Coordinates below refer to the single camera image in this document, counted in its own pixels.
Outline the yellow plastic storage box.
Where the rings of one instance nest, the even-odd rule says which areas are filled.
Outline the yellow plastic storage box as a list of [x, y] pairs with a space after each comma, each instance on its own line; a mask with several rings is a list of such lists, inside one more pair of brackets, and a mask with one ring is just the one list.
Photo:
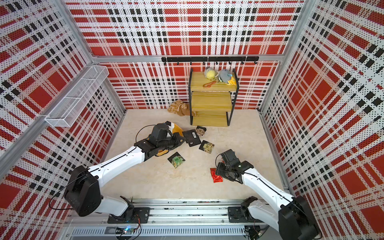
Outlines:
[[156, 157], [167, 154], [169, 151], [174, 150], [186, 141], [183, 136], [183, 130], [172, 122], [165, 122], [160, 127], [160, 130], [162, 134], [165, 134], [165, 136], [159, 137], [157, 141], [159, 151], [156, 154]]

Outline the red tea bag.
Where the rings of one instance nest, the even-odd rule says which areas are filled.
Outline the red tea bag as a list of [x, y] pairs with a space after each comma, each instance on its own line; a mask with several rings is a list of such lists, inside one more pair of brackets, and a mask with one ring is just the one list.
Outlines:
[[216, 168], [210, 168], [213, 183], [221, 183], [223, 182], [223, 177], [216, 175], [216, 170]]

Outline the black green label tea bag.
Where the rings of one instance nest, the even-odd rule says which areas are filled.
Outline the black green label tea bag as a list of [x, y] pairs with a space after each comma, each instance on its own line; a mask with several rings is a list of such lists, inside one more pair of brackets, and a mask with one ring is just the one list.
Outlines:
[[181, 164], [183, 164], [186, 160], [178, 153], [174, 153], [168, 158], [168, 161], [173, 165], [173, 167], [176, 169]]

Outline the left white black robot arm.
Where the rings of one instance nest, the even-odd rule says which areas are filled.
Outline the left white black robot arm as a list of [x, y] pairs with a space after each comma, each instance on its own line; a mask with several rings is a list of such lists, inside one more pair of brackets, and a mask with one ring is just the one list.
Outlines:
[[64, 198], [80, 217], [93, 213], [109, 214], [117, 222], [129, 222], [134, 218], [135, 207], [125, 197], [104, 197], [101, 187], [124, 171], [154, 156], [161, 156], [182, 145], [186, 139], [183, 130], [172, 122], [152, 126], [149, 136], [103, 163], [73, 170], [64, 191]]

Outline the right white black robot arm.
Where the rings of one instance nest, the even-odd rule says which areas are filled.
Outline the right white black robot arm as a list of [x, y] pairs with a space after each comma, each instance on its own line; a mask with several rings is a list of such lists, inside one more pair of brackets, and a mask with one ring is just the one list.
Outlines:
[[245, 185], [261, 198], [249, 197], [239, 207], [228, 209], [231, 223], [261, 223], [279, 232], [283, 240], [320, 240], [321, 229], [309, 203], [294, 197], [264, 178], [252, 164], [241, 162], [233, 150], [218, 155], [216, 175]]

